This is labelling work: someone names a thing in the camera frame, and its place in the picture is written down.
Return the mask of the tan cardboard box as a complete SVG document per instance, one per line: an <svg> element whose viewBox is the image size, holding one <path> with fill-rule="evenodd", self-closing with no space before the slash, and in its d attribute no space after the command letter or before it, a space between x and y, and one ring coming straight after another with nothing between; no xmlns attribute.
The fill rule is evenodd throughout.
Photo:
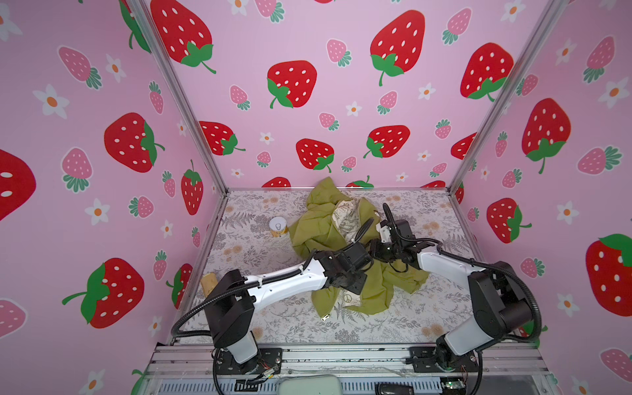
<svg viewBox="0 0 632 395"><path fill-rule="evenodd" d="M204 275L200 280L202 287L203 297L207 298L218 284L217 275L215 273L208 273Z"/></svg>

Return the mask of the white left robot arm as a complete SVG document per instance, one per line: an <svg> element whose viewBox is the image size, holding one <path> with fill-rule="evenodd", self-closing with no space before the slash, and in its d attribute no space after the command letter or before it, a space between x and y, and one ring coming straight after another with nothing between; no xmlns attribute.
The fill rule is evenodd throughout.
<svg viewBox="0 0 632 395"><path fill-rule="evenodd" d="M261 352L250 331L254 313L308 291L342 288L360 295L374 259L360 242L337 251L314 250L294 267L259 276L228 272L206 299L182 315L171 329L173 339L210 337L239 366L258 363Z"/></svg>

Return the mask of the green zip jacket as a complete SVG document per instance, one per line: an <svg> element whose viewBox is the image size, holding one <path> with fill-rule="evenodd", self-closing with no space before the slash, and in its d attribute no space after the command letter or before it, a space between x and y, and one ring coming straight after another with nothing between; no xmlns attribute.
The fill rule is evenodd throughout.
<svg viewBox="0 0 632 395"><path fill-rule="evenodd" d="M292 247L301 258L309 258L315 250L340 250L352 242L364 222L380 220L380 214L369 200L345 195L329 177L310 193L306 207L307 211L289 228ZM429 273L407 267L400 260L386 263L375 258L362 270L367 279L358 296L340 287L312 293L319 316L330 314L335 306L359 314L381 313L389 308L396 288L413 294L429 277Z"/></svg>

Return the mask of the white device on rail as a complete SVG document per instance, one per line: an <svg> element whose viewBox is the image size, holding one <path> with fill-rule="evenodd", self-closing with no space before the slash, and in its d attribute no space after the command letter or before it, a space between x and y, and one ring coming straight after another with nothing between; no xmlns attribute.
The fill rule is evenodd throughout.
<svg viewBox="0 0 632 395"><path fill-rule="evenodd" d="M281 381L278 395L343 395L342 384L336 376L317 375Z"/></svg>

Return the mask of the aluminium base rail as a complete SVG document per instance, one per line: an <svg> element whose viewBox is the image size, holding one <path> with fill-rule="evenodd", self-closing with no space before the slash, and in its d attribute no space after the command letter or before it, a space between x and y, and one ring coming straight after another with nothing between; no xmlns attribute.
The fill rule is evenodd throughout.
<svg viewBox="0 0 632 395"><path fill-rule="evenodd" d="M409 378L446 376L474 379L478 359L465 356L453 370L443 371L431 361L431 344L325 344L289 343L259 345L260 354L278 365L278 378L306 375ZM209 379L212 352L208 344L157 347L146 368L151 380ZM482 352L486 376L549 375L539 350L524 343L499 343Z"/></svg>

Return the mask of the black device on rail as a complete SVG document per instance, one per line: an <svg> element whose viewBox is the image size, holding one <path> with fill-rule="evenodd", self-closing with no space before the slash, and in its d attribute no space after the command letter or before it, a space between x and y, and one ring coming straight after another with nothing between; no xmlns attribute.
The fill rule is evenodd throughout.
<svg viewBox="0 0 632 395"><path fill-rule="evenodd" d="M399 383L377 383L376 395L414 395L414 388L410 385Z"/></svg>

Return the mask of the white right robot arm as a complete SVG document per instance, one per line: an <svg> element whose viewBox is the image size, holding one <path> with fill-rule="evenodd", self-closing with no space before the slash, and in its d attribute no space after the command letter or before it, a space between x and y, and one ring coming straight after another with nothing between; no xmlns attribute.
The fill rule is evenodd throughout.
<svg viewBox="0 0 632 395"><path fill-rule="evenodd" d="M508 263L482 263L449 253L439 240L416 238L406 221L384 220L376 229L380 238L370 243L375 259L400 261L406 269L433 273L469 291L472 316L436 340L433 361L441 370L455 370L465 357L505 340L539 339L538 303Z"/></svg>

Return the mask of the small white-lidded can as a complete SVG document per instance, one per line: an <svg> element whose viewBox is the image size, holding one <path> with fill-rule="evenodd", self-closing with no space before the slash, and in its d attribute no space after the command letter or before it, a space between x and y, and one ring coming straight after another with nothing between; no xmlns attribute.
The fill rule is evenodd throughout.
<svg viewBox="0 0 632 395"><path fill-rule="evenodd" d="M273 217L269 222L271 235L275 238L282 237L288 232L287 221L284 217Z"/></svg>

